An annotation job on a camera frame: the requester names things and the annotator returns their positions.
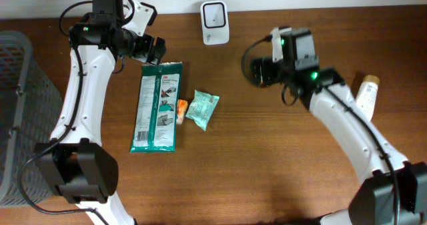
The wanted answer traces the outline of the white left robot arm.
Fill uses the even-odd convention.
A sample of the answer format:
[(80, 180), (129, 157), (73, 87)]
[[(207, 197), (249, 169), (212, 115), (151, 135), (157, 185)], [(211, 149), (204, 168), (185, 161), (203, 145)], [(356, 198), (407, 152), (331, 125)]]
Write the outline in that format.
[(56, 196), (77, 205), (94, 224), (135, 224), (117, 194), (119, 168), (101, 141), (101, 117), (109, 78), (119, 57), (157, 65), (165, 41), (145, 34), (154, 8), (127, 15), (91, 12), (69, 30), (71, 71), (50, 141), (35, 147), (32, 161)]

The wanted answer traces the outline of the teal snack packet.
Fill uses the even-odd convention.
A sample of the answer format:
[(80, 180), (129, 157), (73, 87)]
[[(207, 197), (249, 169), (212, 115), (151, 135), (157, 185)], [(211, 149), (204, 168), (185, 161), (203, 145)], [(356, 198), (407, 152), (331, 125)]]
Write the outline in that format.
[(203, 131), (206, 131), (211, 115), (220, 97), (195, 90), (194, 99), (190, 103), (186, 117), (193, 120)]

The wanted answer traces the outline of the white tube with gold cap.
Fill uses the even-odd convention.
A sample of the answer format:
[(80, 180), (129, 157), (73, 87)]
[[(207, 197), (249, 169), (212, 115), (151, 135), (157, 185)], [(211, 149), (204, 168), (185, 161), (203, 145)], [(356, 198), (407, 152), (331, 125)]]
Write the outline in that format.
[(369, 121), (372, 120), (374, 115), (379, 84), (379, 77), (366, 75), (361, 82), (356, 96), (356, 105)]

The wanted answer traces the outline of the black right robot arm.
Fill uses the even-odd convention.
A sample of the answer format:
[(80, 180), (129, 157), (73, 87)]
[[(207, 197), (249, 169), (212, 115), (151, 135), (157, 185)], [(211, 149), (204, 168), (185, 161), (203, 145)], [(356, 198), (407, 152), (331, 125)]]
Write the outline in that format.
[(272, 55), (242, 61), (246, 79), (256, 87), (283, 84), (282, 102), (293, 105), (290, 95), (324, 124), (361, 184), (347, 208), (299, 223), (426, 223), (426, 163), (413, 164), (380, 133), (335, 69), (320, 69), (312, 32), (275, 27), (260, 41), (272, 44)]

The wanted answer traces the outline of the orange small packet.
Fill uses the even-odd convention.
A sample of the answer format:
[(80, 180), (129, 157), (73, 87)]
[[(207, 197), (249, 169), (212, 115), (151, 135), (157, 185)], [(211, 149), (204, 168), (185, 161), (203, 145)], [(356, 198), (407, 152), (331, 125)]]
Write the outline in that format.
[(179, 99), (177, 101), (177, 119), (176, 119), (177, 125), (181, 125), (183, 123), (188, 106), (189, 104), (186, 100)]

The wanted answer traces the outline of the green white 3M package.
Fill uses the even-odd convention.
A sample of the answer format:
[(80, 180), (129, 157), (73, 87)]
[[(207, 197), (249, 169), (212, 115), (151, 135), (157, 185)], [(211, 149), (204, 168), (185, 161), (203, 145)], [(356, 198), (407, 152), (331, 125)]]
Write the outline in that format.
[(181, 62), (142, 67), (131, 153), (175, 151), (182, 70)]

